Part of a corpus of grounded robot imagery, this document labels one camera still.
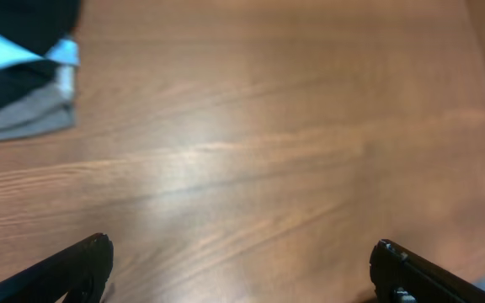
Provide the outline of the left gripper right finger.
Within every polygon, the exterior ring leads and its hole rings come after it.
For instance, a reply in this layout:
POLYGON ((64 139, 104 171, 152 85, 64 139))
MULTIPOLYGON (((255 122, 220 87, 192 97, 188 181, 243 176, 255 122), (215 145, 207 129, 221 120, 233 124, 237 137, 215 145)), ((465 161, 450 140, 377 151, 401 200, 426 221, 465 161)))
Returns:
POLYGON ((485 290, 388 239, 372 250, 370 280, 379 303, 485 303, 485 290))

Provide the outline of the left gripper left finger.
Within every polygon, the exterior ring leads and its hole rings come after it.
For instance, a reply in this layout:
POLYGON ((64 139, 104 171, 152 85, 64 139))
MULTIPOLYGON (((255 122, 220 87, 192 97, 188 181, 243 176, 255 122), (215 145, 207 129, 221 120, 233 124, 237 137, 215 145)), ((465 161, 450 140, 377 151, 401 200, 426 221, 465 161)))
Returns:
POLYGON ((113 262, 112 241, 95 233, 0 282, 0 303, 99 303, 113 262))

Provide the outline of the black t-shirt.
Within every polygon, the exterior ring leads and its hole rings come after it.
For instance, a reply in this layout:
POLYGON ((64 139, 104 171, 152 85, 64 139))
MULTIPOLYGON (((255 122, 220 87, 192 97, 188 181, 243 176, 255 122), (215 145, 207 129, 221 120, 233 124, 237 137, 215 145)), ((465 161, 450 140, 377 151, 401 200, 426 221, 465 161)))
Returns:
POLYGON ((77 24, 81 0, 0 0, 0 35, 46 54, 77 24))

